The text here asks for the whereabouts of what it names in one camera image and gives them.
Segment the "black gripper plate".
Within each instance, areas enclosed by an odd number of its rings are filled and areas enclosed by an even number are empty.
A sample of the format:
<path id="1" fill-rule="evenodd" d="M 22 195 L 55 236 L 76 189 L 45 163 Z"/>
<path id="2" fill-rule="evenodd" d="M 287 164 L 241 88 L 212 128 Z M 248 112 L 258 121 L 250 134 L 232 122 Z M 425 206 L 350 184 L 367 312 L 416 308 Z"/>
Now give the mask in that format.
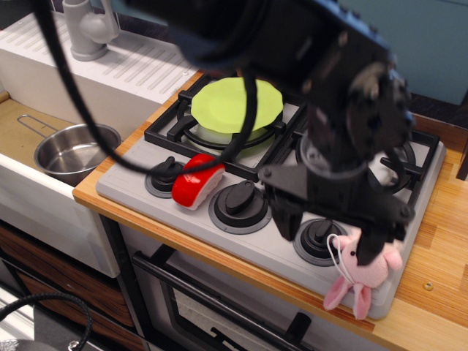
<path id="1" fill-rule="evenodd" d="M 405 226 L 415 216 L 405 202 L 377 190 L 368 174 L 361 173 L 351 181 L 332 181 L 299 164 L 265 166 L 258 176 L 281 237 L 295 239 L 305 212 L 359 227 L 356 256 L 358 265 L 365 266 L 393 239 L 403 239 Z"/>

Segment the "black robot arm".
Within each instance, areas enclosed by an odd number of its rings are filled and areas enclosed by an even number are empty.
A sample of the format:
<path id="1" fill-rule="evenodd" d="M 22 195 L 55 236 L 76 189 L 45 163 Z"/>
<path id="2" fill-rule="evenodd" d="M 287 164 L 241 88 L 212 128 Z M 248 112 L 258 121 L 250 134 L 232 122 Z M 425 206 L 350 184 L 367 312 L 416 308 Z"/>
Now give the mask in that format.
<path id="1" fill-rule="evenodd" d="M 387 42 L 336 1 L 130 1 L 167 22 L 191 63 L 252 73 L 309 103 L 297 166 L 259 172 L 281 235 L 294 239 L 304 212 L 362 230 L 359 265 L 403 239 L 414 212 L 371 179 L 379 152 L 404 167 L 396 148 L 411 137 L 407 84 Z"/>

